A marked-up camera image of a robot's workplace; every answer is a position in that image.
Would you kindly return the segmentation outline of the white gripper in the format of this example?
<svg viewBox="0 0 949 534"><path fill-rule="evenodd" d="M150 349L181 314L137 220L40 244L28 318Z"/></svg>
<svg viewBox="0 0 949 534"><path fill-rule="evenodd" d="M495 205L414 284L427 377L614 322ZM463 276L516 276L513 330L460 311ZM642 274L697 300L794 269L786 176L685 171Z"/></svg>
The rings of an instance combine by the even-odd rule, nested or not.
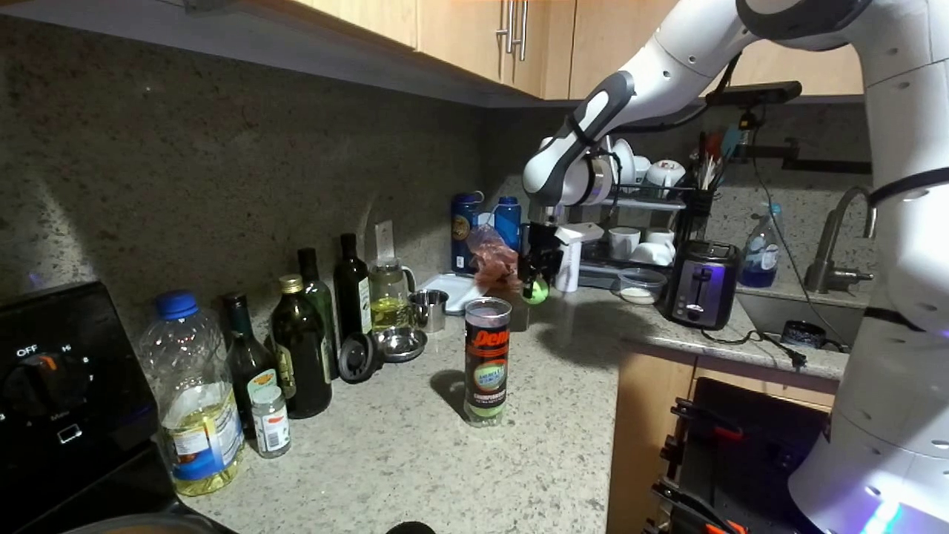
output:
<svg viewBox="0 0 949 534"><path fill-rule="evenodd" d="M527 284L555 284L568 244L577 241L577 232L556 225L556 211L544 207L524 225L524 256L521 276Z"/></svg>

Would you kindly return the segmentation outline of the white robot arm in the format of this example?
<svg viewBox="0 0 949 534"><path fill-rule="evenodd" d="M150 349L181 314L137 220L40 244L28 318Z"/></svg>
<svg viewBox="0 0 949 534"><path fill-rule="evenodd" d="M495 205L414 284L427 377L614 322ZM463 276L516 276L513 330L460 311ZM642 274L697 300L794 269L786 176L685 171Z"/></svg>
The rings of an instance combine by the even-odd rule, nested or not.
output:
<svg viewBox="0 0 949 534"><path fill-rule="evenodd" d="M540 143L524 192L605 201L607 133L728 98L755 41L854 48L871 147L878 279L792 505L820 534L949 534L949 0L675 0Z"/></svg>

